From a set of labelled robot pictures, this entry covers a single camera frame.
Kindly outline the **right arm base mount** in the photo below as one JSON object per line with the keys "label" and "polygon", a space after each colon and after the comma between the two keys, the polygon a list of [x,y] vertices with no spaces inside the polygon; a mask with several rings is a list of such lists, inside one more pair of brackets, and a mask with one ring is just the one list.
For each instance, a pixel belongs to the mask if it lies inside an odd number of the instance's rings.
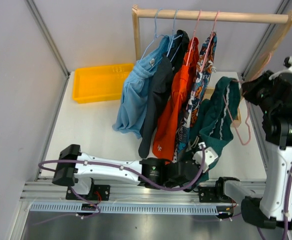
{"label": "right arm base mount", "polygon": [[220,190],[214,186],[200,186],[198,187],[199,201],[201,203],[226,203],[235,204],[236,202],[224,194],[223,190]]}

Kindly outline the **pink hanger patterned shorts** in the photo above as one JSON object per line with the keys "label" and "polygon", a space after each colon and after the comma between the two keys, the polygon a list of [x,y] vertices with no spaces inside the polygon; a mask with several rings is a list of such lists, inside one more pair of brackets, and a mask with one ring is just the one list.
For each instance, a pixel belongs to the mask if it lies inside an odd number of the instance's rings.
{"label": "pink hanger patterned shorts", "polygon": [[191,97],[189,103],[191,104],[191,110],[199,110],[199,106],[203,100],[204,94],[208,87],[210,77],[214,67],[214,57],[217,36],[215,32],[215,25],[217,18],[219,16],[219,11],[217,12],[214,20],[214,25],[209,37],[202,44],[201,50],[199,52],[199,60],[197,62],[197,71],[194,84],[191,91]]}

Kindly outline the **dark green shorts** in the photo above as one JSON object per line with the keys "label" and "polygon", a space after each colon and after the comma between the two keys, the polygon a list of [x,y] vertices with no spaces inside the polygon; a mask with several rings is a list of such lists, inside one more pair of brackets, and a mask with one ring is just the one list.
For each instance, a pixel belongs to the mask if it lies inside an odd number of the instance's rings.
{"label": "dark green shorts", "polygon": [[240,104],[239,83],[230,77],[221,77],[215,85],[210,99],[202,101],[199,107],[198,119],[190,128],[188,147],[182,160],[191,160],[198,150],[198,143],[204,142],[206,147],[211,147],[218,157],[234,138],[231,131],[233,118],[238,115]]}

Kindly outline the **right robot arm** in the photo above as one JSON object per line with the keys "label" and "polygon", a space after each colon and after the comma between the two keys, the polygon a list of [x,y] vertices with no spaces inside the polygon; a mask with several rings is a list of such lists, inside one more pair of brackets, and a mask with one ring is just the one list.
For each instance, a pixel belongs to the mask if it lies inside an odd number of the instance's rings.
{"label": "right robot arm", "polygon": [[220,177],[214,196],[241,206],[245,222],[263,229],[292,231],[292,70],[264,72],[242,84],[242,96],[263,112],[262,127],[271,150],[263,196],[233,177]]}

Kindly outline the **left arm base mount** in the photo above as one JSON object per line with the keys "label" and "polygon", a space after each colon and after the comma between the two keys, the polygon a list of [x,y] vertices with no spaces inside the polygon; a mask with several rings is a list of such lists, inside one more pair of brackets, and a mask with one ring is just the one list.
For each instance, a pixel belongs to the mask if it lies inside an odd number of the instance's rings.
{"label": "left arm base mount", "polygon": [[[105,184],[93,184],[88,194],[79,194],[82,198],[89,201],[109,201],[110,197],[110,185]],[[79,200],[79,198],[73,193],[71,187],[67,188],[66,200]]]}

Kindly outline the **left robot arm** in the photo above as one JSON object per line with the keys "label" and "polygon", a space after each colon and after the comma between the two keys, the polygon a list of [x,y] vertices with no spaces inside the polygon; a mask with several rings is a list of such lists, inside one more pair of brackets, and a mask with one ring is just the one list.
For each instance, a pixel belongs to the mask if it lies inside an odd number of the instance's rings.
{"label": "left robot arm", "polygon": [[169,163],[166,159],[146,158],[118,161],[99,158],[71,144],[59,154],[53,184],[73,187],[83,200],[94,195],[93,180],[112,180],[168,192],[193,189],[207,170],[206,152],[199,150],[182,161]]}

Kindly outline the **patterned colourful shorts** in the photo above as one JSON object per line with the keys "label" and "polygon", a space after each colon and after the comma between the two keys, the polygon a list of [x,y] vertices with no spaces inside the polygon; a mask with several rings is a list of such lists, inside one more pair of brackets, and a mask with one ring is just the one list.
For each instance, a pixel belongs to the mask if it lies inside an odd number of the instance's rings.
{"label": "patterned colourful shorts", "polygon": [[199,115],[199,108],[203,101],[212,72],[214,71],[214,58],[217,46],[217,33],[211,35],[202,44],[199,52],[199,60],[196,65],[196,75],[194,77],[185,111],[182,115],[181,123],[176,132],[175,150],[173,163],[180,161],[185,152],[193,144],[191,132]]}

